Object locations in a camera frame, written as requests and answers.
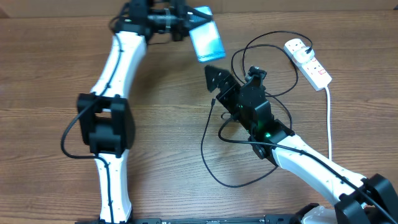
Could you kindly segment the white USB charger plug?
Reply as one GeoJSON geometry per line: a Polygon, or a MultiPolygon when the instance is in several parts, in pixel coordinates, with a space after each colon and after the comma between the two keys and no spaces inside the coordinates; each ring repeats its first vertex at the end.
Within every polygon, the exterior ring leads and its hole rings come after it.
{"type": "Polygon", "coordinates": [[[302,47],[301,49],[298,49],[293,53],[293,58],[295,59],[295,63],[297,65],[307,63],[309,60],[314,58],[314,56],[315,52],[310,47],[302,47]]]}

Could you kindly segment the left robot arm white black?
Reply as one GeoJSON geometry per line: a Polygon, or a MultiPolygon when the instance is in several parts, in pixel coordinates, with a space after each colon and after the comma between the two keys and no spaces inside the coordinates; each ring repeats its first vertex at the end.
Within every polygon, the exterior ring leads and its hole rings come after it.
{"type": "Polygon", "coordinates": [[[132,203],[127,188],[127,160],[135,138],[129,92],[136,71],[154,34],[170,34],[182,41],[190,31],[212,22],[207,6],[191,7],[185,1],[167,1],[163,9],[155,1],[133,0],[111,19],[113,42],[101,76],[89,93],[77,100],[87,159],[96,162],[101,191],[101,211],[96,223],[129,223],[132,203]]]}

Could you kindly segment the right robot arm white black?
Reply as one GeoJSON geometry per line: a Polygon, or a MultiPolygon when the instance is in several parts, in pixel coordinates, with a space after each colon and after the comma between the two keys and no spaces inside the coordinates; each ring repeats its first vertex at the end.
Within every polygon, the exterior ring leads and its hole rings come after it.
{"type": "Polygon", "coordinates": [[[291,223],[397,223],[397,192],[385,177],[367,178],[339,166],[312,149],[289,127],[276,119],[262,84],[267,73],[249,69],[240,85],[232,74],[211,65],[205,67],[208,91],[218,89],[219,101],[248,132],[250,144],[260,159],[301,178],[332,205],[317,203],[296,213],[291,223]]]}

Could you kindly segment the white power strip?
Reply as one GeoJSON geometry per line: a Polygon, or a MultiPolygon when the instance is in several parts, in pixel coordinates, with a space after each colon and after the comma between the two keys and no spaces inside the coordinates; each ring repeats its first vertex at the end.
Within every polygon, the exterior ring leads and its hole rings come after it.
{"type": "Polygon", "coordinates": [[[302,47],[306,45],[300,39],[292,39],[285,43],[284,50],[316,91],[325,89],[329,93],[328,85],[332,77],[315,57],[302,65],[295,63],[293,53],[302,47]]]}

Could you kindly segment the Galaxy smartphone blue screen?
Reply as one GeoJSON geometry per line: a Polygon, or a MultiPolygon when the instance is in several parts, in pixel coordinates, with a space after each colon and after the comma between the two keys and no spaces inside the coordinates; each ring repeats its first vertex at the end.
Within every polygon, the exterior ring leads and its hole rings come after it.
{"type": "Polygon", "coordinates": [[[197,59],[201,63],[218,60],[226,56],[218,28],[214,20],[202,25],[193,25],[189,31],[197,59]]]}

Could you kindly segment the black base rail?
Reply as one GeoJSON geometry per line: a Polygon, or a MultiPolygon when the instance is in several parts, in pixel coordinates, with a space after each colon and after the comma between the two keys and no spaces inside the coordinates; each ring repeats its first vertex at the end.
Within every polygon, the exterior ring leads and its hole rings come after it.
{"type": "Polygon", "coordinates": [[[127,224],[299,224],[299,217],[294,214],[266,215],[264,217],[240,218],[189,218],[189,219],[160,219],[160,218],[130,218],[127,224]]]}

